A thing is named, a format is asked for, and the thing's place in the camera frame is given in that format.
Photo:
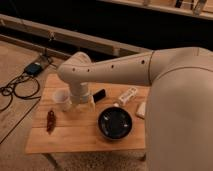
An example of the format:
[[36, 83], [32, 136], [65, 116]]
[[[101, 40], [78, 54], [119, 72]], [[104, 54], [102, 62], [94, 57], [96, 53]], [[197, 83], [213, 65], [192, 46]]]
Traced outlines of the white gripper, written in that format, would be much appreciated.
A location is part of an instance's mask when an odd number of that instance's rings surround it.
[[70, 98], [75, 104], [83, 104], [89, 101], [89, 107], [91, 111], [95, 111], [95, 102], [93, 97], [90, 97], [89, 84], [88, 83], [73, 83], [69, 85]]

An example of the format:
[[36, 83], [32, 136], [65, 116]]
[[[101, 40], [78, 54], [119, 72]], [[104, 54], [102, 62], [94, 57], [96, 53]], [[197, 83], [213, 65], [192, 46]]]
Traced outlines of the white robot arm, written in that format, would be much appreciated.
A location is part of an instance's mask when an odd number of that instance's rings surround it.
[[148, 171], [213, 171], [213, 51], [172, 48], [95, 63], [77, 52], [58, 76], [75, 103], [88, 100], [90, 82], [148, 86]]

